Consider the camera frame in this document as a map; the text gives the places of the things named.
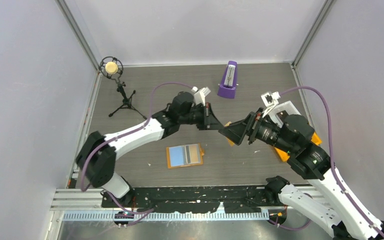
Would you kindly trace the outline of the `gold VIP card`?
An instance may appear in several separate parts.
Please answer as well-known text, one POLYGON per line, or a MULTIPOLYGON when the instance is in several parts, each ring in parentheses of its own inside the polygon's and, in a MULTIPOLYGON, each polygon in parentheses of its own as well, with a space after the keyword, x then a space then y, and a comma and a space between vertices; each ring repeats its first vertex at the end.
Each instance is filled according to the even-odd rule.
POLYGON ((227 139, 228 144, 233 147, 235 146, 235 135, 232 133, 232 131, 229 129, 229 126, 232 122, 228 121, 224 126, 223 126, 223 132, 225 134, 225 137, 227 139))

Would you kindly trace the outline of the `orange leather card holder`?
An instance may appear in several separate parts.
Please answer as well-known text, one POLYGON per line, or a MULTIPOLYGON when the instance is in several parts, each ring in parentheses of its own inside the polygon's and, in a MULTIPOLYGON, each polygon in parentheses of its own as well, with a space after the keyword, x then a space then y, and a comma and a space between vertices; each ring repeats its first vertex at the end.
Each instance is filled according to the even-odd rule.
POLYGON ((200 143, 171 146, 166 148, 169 169, 200 166, 204 164, 204 150, 200 143))

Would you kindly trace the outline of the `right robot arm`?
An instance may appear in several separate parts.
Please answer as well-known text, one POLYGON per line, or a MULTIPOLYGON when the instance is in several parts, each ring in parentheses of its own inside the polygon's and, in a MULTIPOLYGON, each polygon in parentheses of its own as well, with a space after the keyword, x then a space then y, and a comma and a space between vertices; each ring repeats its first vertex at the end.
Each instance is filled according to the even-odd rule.
POLYGON ((236 145, 260 140, 288 154, 291 169, 314 186, 329 202, 326 207, 280 176, 267 179, 265 198, 271 205, 293 207, 335 240, 384 240, 384 220, 357 200, 331 164, 328 153, 312 142, 314 129, 299 114, 288 114, 282 126, 261 112, 219 130, 236 145))

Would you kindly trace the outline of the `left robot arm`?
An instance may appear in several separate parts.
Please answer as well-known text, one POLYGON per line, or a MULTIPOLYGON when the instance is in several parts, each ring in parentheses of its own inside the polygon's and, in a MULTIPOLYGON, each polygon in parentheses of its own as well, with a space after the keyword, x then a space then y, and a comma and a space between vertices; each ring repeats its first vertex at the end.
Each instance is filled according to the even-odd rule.
POLYGON ((165 109, 141 124, 106 135, 99 131, 90 133, 75 159, 81 170, 81 188, 87 188, 84 180, 88 180, 90 186, 110 191, 121 207, 128 207, 133 193, 127 181, 115 173, 116 161, 142 145, 175 134, 182 125, 195 125, 199 130, 221 129, 223 125, 205 100, 209 93, 207 87, 194 93, 181 91, 165 109))

